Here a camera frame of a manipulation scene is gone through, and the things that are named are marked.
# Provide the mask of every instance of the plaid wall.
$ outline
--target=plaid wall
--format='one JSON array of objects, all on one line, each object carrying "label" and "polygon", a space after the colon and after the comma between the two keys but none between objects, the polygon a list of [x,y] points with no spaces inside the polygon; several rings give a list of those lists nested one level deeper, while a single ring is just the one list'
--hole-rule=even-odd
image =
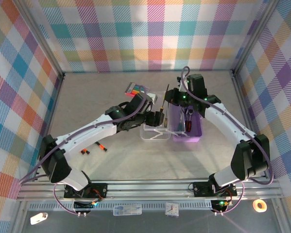
[{"label": "plaid wall", "polygon": [[230,69],[268,0],[26,0],[64,71]]},{"label": "plaid wall", "polygon": [[58,81],[12,0],[0,0],[0,233],[36,161]]},{"label": "plaid wall", "polygon": [[240,75],[255,130],[271,141],[291,213],[291,0],[279,2]]}]

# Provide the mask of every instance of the white clock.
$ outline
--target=white clock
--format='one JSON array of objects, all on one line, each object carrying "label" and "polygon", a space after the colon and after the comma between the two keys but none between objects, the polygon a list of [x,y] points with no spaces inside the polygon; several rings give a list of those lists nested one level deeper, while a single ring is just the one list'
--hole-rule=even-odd
[{"label": "white clock", "polygon": [[167,202],[165,215],[179,217],[179,204]]}]

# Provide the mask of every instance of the tape roll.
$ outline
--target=tape roll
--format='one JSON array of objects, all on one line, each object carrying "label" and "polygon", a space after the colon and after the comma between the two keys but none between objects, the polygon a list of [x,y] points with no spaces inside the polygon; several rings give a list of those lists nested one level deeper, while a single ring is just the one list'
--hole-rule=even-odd
[{"label": "tape roll", "polygon": [[265,201],[261,199],[257,199],[253,202],[253,208],[255,211],[259,213],[263,213],[267,210],[267,204]]}]

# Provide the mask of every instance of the purple container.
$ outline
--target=purple container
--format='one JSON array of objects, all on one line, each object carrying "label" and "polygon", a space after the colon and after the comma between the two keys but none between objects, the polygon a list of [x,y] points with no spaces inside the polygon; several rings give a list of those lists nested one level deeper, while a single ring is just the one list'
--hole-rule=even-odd
[{"label": "purple container", "polygon": [[[182,111],[182,108],[180,106],[174,106],[173,104],[170,104],[169,108],[170,113],[172,114],[171,130],[176,132],[180,122],[180,111]],[[191,131],[185,132],[188,136],[180,133],[178,134],[178,136],[173,135],[174,142],[198,142],[199,139],[203,136],[203,128],[200,114],[194,111],[190,120],[192,122]]]}]

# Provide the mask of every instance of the plaid backdrop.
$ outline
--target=plaid backdrop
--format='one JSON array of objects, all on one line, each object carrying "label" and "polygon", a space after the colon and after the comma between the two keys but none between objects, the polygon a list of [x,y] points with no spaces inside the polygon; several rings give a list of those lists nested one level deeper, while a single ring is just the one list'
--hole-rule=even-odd
[{"label": "plaid backdrop", "polygon": [[36,161],[58,81],[12,0],[0,0],[0,233]]},{"label": "plaid backdrop", "polygon": [[291,213],[291,0],[280,1],[240,74],[255,130],[271,141]]},{"label": "plaid backdrop", "polygon": [[26,0],[73,72],[230,69],[267,1]]}]

